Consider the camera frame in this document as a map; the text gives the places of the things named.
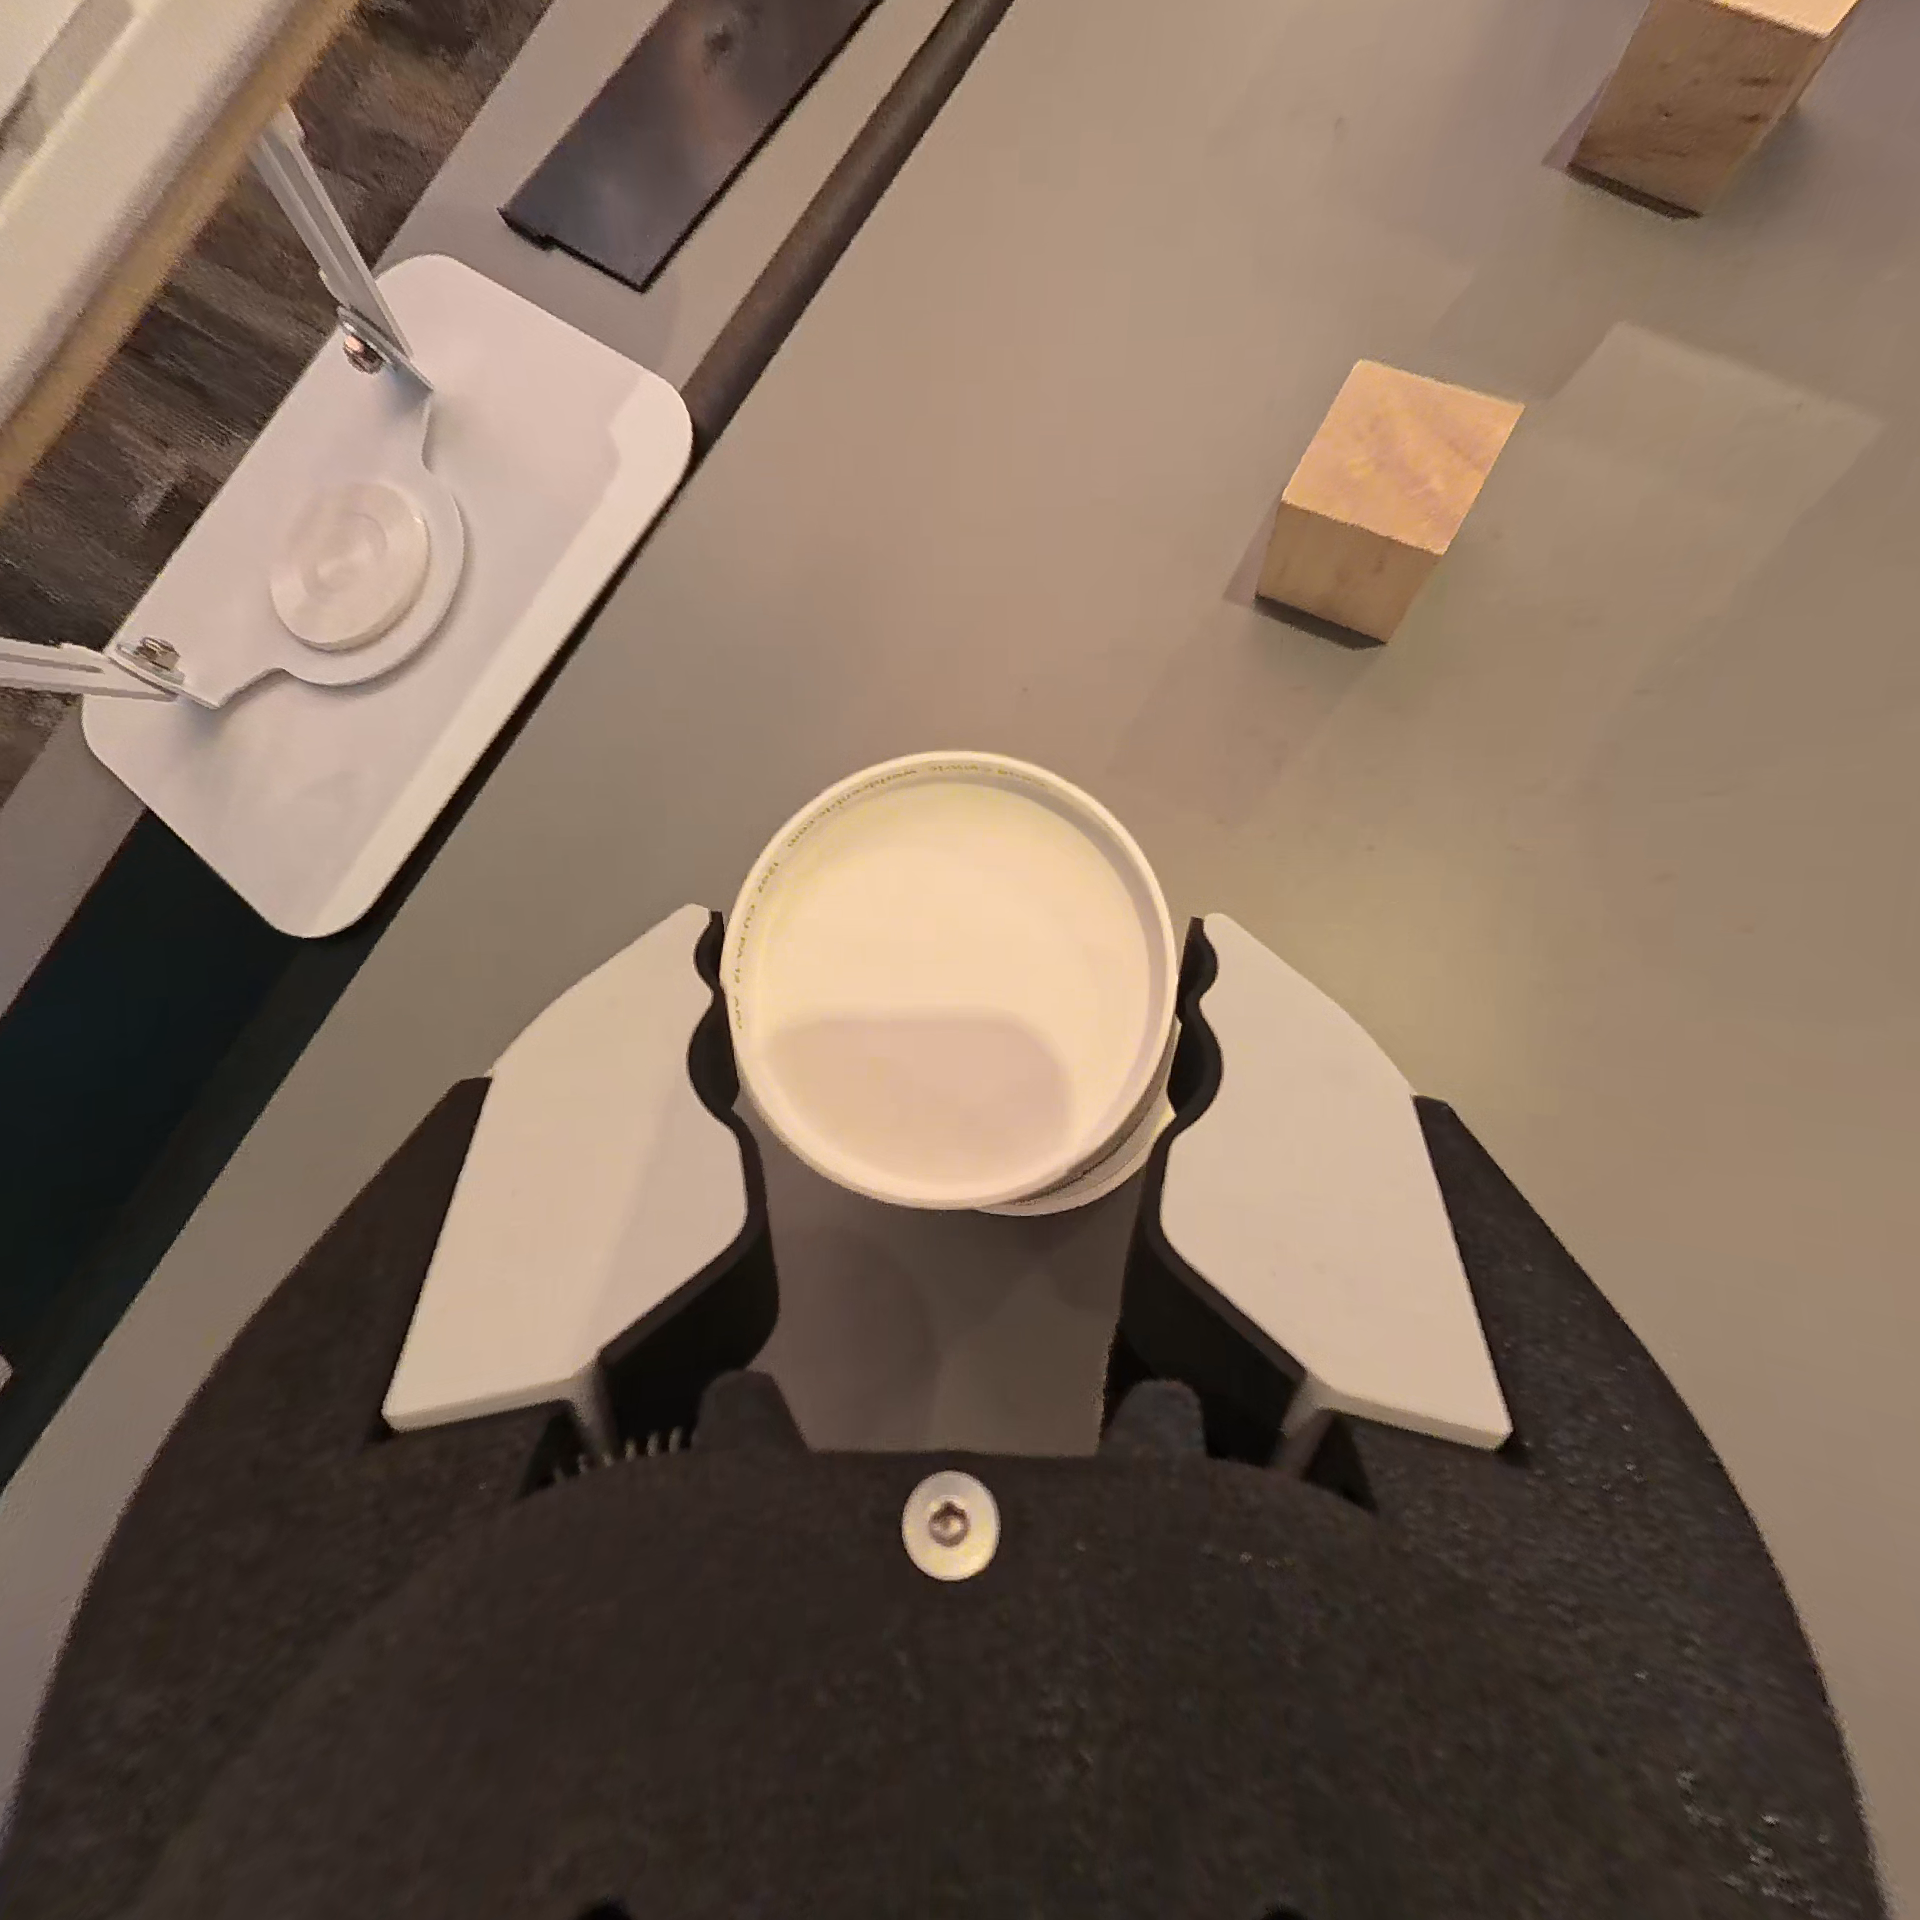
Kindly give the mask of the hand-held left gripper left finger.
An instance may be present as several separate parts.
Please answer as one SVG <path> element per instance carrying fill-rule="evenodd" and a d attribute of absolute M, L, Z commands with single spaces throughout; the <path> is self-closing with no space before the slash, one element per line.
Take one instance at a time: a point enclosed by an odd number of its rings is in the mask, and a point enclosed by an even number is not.
<path fill-rule="evenodd" d="M 736 1113 L 725 923 L 685 905 L 497 1058 L 382 1418 L 565 1408 L 597 1453 L 684 1447 L 777 1325 L 761 1154 Z"/>

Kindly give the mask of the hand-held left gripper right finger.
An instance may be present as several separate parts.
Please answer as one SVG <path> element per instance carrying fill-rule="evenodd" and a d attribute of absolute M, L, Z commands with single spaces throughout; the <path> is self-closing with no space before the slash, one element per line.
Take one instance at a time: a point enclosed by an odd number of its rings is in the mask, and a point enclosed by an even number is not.
<path fill-rule="evenodd" d="M 1500 1450 L 1514 1416 L 1401 1067 L 1226 913 L 1189 926 L 1180 1015 L 1140 1185 L 1145 1373 L 1256 1465 L 1334 1416 Z"/>

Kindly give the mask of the white paper cup green band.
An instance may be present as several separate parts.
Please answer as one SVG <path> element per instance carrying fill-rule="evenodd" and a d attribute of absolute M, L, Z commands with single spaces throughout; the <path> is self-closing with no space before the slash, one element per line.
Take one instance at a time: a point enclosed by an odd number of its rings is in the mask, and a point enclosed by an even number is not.
<path fill-rule="evenodd" d="M 744 879 L 720 971 L 757 1115 L 877 1205 L 1082 1208 L 1171 1121 L 1161 879 L 1037 763 L 918 751 L 826 787 Z"/>

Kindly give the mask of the wooden cube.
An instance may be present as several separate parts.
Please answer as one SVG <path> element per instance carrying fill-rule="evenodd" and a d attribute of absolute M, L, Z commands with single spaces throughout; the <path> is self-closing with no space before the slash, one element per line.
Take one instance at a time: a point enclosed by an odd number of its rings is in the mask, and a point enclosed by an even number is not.
<path fill-rule="evenodd" d="M 1790 117 L 1853 1 L 1645 1 L 1580 120 L 1565 171 L 1698 217 Z"/>
<path fill-rule="evenodd" d="M 1280 493 L 1258 599 L 1392 640 L 1522 413 L 1521 400 L 1360 359 Z"/>

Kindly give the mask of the wooden clipboard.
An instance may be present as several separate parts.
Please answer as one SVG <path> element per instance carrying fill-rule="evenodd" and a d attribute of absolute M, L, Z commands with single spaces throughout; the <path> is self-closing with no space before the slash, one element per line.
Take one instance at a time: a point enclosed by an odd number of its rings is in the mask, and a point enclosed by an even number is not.
<path fill-rule="evenodd" d="M 65 336 L 21 409 L 4 416 L 3 407 L 4 499 L 11 499 L 48 448 L 57 443 L 92 383 L 228 193 L 256 138 L 294 98 L 353 13 L 349 1 L 286 5 L 294 5 L 294 16 L 274 39 L 264 66 L 228 98 L 212 129 L 190 153 L 180 175 L 161 192 L 153 210 L 136 227 L 128 250 L 84 302 L 80 320 Z"/>

